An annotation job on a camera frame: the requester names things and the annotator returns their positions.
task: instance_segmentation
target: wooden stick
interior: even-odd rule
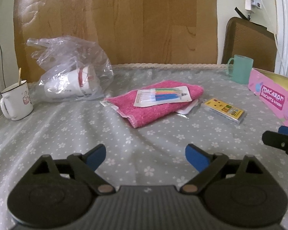
[[[20,78],[21,74],[22,74],[22,68],[19,68],[18,85],[20,85],[20,81],[22,80]]]

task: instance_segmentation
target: pink label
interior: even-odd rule
[[[263,85],[261,87],[260,97],[263,97],[266,101],[270,102],[277,109],[279,109],[279,110],[283,109],[283,105],[285,102],[285,99],[284,99],[285,96],[274,91],[273,89],[268,88],[268,87]]]

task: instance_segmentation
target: pink towel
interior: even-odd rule
[[[198,85],[189,85],[172,80],[166,80],[154,85],[146,86],[142,89],[151,88],[171,88],[177,86],[187,86],[192,100],[199,98],[204,90]],[[190,102],[182,103],[164,103],[150,107],[135,107],[133,106],[137,90],[130,91],[126,94],[106,98],[105,100],[111,102],[118,107],[117,112],[124,118],[127,118],[134,128],[144,126],[160,117],[163,117],[171,112],[174,112]]]

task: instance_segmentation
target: transparent plastic bag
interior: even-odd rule
[[[113,81],[111,63],[96,42],[63,36],[30,38],[27,45],[40,49],[31,56],[46,71],[32,91],[33,100],[93,100],[103,97]]]

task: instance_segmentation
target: macaron biscuits box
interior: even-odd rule
[[[288,126],[288,77],[253,68],[248,88]]]

